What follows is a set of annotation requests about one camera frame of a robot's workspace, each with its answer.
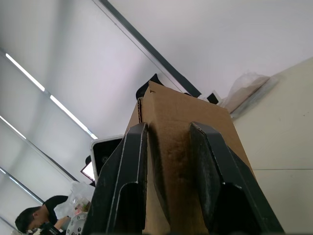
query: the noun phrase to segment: white wall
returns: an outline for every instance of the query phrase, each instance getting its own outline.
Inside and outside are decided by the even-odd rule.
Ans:
[[[311,0],[109,0],[203,94],[313,56]]]
[[[313,58],[235,120],[258,182],[287,233],[313,232]]]

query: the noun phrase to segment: black shirt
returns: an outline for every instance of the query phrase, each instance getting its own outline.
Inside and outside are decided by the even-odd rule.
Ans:
[[[49,212],[49,222],[53,225],[58,221],[57,216],[55,215],[54,208],[61,204],[64,203],[67,200],[67,196],[54,196],[49,198],[44,202],[44,205],[47,207],[48,212]]]

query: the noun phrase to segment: cardboard box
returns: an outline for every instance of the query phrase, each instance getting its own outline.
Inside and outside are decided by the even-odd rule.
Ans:
[[[150,234],[208,232],[189,152],[192,121],[218,130],[226,144],[251,169],[226,109],[150,82],[128,125],[128,129],[140,122],[149,125],[145,232]]]

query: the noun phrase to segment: black hair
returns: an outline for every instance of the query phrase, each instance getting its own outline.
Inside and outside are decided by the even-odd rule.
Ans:
[[[21,233],[26,233],[30,223],[34,220],[33,213],[39,210],[40,207],[27,208],[15,220],[15,225]]]

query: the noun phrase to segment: man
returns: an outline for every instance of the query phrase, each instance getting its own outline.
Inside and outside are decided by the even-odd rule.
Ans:
[[[39,228],[42,224],[50,222],[59,230],[70,218],[58,220],[54,208],[65,202],[67,198],[67,196],[54,196],[46,200],[41,207],[27,208],[16,218],[16,227],[20,232],[26,233],[28,230]]]

